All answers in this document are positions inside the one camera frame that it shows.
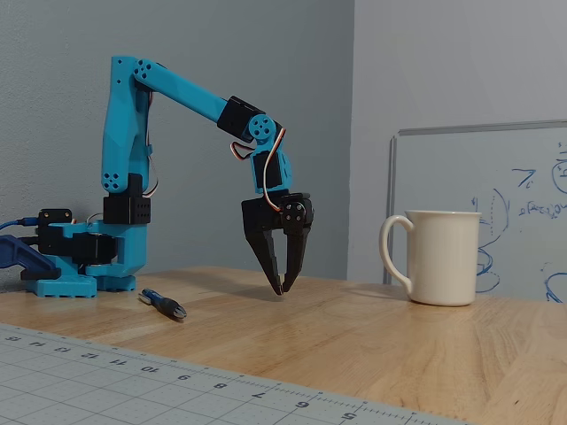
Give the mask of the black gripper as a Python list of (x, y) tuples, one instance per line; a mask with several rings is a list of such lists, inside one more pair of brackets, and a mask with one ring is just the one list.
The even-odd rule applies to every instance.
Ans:
[[(282, 296), (288, 292), (303, 266), (307, 237), (314, 219), (314, 209), (308, 193), (271, 191), (268, 193), (274, 209), (264, 197), (241, 203), (245, 239), (268, 279), (272, 290)], [(286, 271), (283, 285), (278, 273), (271, 230), (282, 229), (287, 237)]]

